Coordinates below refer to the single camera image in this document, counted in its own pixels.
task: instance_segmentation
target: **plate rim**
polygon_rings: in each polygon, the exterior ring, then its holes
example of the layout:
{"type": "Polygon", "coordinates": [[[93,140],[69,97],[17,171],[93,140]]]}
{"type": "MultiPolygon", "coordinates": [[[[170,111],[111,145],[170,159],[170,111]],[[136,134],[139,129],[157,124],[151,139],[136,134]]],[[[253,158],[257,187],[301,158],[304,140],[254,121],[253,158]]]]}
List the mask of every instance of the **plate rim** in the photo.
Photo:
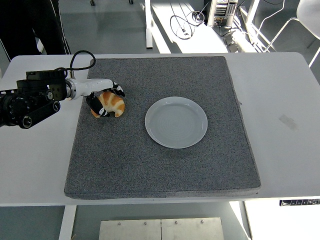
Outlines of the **plate rim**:
{"type": "Polygon", "coordinates": [[[189,148],[195,144],[197,144],[198,142],[200,142],[200,140],[206,135],[207,133],[207,129],[208,129],[208,117],[207,117],[207,114],[206,112],[203,110],[203,108],[197,104],[195,101],[189,99],[189,98],[186,98],[186,97],[182,97],[182,96],[168,96],[168,97],[164,97],[164,98],[161,98],[159,100],[157,100],[156,102],[154,102],[149,108],[148,110],[146,111],[146,114],[145,114],[145,117],[144,117],[144,126],[145,126],[145,129],[148,133],[148,135],[152,138],[152,140],[154,140],[157,144],[160,144],[164,147],[167,147],[167,148],[170,148],[170,149],[185,149],[185,148],[189,148]],[[184,99],[184,101],[190,101],[192,102],[192,104],[195,104],[197,106],[197,108],[200,110],[201,114],[204,114],[205,116],[205,120],[203,121],[205,123],[205,130],[203,131],[203,134],[202,136],[195,142],[193,142],[192,144],[189,144],[189,145],[186,145],[186,146],[182,146],[182,147],[176,147],[176,146],[170,146],[170,145],[167,145],[165,143],[162,143],[160,142],[152,133],[151,131],[148,129],[148,126],[147,126],[147,117],[148,115],[151,114],[151,110],[154,108],[155,105],[159,104],[159,102],[161,101],[164,101],[164,100],[172,100],[172,99],[184,99]]]}

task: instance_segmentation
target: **toy croissant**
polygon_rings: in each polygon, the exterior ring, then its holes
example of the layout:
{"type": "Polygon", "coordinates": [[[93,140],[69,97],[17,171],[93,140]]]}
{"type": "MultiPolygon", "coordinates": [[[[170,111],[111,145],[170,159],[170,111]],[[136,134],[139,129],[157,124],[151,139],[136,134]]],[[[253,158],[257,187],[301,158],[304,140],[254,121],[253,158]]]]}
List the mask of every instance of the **toy croissant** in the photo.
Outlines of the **toy croissant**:
{"type": "MultiPolygon", "coordinates": [[[[125,103],[123,99],[110,91],[105,91],[97,97],[102,103],[105,111],[114,112],[116,118],[120,117],[125,111],[125,103]]],[[[91,113],[95,118],[100,118],[101,115],[96,114],[92,109],[91,113]]]]}

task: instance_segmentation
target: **white chair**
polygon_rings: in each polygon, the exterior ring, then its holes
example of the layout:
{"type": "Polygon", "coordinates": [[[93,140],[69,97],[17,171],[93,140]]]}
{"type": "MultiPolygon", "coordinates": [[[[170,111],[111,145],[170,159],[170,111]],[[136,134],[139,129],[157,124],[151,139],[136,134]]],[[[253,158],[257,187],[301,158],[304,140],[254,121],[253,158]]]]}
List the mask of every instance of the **white chair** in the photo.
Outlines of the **white chair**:
{"type": "MultiPolygon", "coordinates": [[[[264,52],[266,52],[269,47],[274,43],[283,29],[291,20],[296,20],[300,22],[310,33],[312,33],[317,39],[320,40],[320,0],[300,0],[299,5],[296,10],[296,17],[290,18],[280,29],[280,31],[275,35],[270,44],[266,47],[264,52]]],[[[320,47],[313,56],[309,67],[314,63],[316,57],[320,52],[320,47]]]]}

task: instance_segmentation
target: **chair leg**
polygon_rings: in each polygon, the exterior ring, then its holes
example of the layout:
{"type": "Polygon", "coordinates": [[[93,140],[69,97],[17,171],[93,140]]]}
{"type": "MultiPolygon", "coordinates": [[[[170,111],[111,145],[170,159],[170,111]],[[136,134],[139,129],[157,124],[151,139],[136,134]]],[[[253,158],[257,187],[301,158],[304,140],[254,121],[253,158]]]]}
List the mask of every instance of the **chair leg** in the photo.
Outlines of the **chair leg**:
{"type": "Polygon", "coordinates": [[[318,48],[318,51],[316,51],[315,55],[313,56],[311,62],[309,63],[309,68],[312,66],[312,64],[314,63],[314,61],[316,60],[318,54],[320,53],[320,47],[318,48]]]}
{"type": "Polygon", "coordinates": [[[288,21],[286,21],[286,23],[283,25],[283,27],[280,29],[280,31],[275,35],[275,37],[272,39],[272,41],[270,42],[270,44],[266,47],[266,49],[263,51],[264,53],[270,48],[270,46],[274,43],[274,41],[279,37],[280,33],[285,29],[285,27],[288,25],[288,23],[291,20],[296,20],[299,22],[299,19],[296,17],[292,17],[290,18],[288,21]]]}

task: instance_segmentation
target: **black pants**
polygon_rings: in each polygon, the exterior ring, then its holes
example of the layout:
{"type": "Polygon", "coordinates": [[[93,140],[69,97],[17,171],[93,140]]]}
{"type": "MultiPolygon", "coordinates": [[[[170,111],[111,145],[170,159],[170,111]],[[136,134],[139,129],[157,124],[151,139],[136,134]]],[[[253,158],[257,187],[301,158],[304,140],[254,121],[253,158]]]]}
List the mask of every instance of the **black pants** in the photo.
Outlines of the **black pants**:
{"type": "Polygon", "coordinates": [[[0,0],[0,40],[9,61],[19,55],[40,54],[35,34],[48,55],[71,54],[59,0],[0,0]]]}

